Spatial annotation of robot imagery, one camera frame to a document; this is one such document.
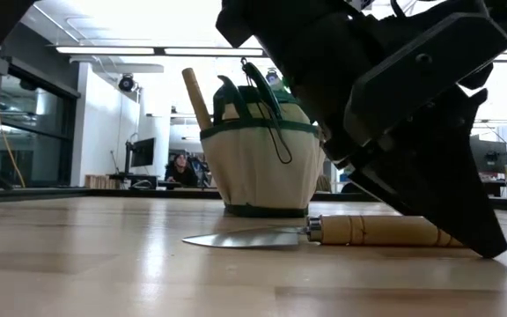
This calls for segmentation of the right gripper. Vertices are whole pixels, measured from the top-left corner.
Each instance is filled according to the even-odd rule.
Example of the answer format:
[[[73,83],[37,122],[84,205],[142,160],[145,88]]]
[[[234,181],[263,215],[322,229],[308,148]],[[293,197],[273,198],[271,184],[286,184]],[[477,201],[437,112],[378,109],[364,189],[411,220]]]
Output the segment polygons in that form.
[[[375,18],[346,1],[225,1],[217,30],[256,39],[324,129],[325,153],[352,156],[441,99],[482,88],[507,49],[507,1],[443,1]]]

